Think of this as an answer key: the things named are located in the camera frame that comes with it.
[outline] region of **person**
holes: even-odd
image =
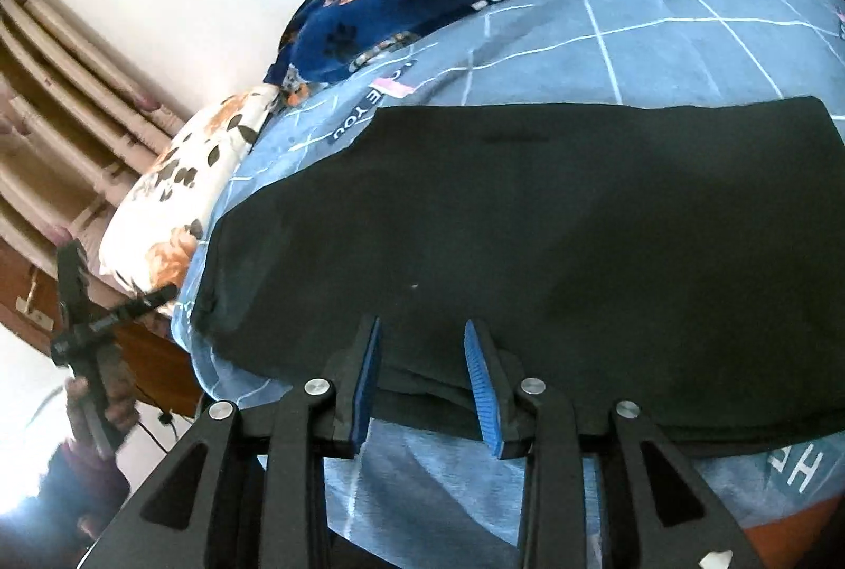
[[[106,418],[124,434],[138,424],[134,380],[125,363],[106,381]],[[73,436],[58,446],[38,496],[0,516],[0,569],[71,569],[129,495],[115,458],[101,459],[82,409],[84,378],[65,384]]]

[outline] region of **blue gripper pad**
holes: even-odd
[[[361,364],[361,374],[352,399],[352,446],[355,453],[367,439],[370,415],[373,413],[373,393],[379,382],[381,365],[381,320],[373,322],[369,343]]]
[[[487,358],[484,357],[478,332],[472,321],[468,321],[464,327],[464,356],[472,383],[472,395],[475,397],[482,439],[493,452],[493,456],[498,458],[504,450],[499,401],[496,399],[496,391],[493,389],[493,381],[487,368]]]

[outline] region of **hand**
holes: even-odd
[[[103,379],[109,401],[106,419],[121,433],[128,434],[140,420],[140,414],[135,408],[134,379],[128,366],[123,362],[115,370],[104,372],[104,374]],[[88,428],[86,415],[80,404],[80,400],[88,394],[88,382],[84,378],[69,379],[65,383],[65,391],[68,394],[68,420],[73,432],[73,440],[77,445],[94,450],[94,437]]]

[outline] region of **triangular cutout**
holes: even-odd
[[[185,455],[162,487],[144,505],[141,510],[143,520],[177,531],[187,528],[208,451],[208,447],[200,443]]]
[[[661,523],[669,528],[704,517],[704,505],[651,441],[640,445],[654,505]]]

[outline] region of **sleeve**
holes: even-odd
[[[62,565],[87,545],[79,521],[93,516],[108,524],[128,494],[129,483],[113,459],[103,461],[66,442],[50,459],[38,496],[0,517],[0,537],[34,562]]]

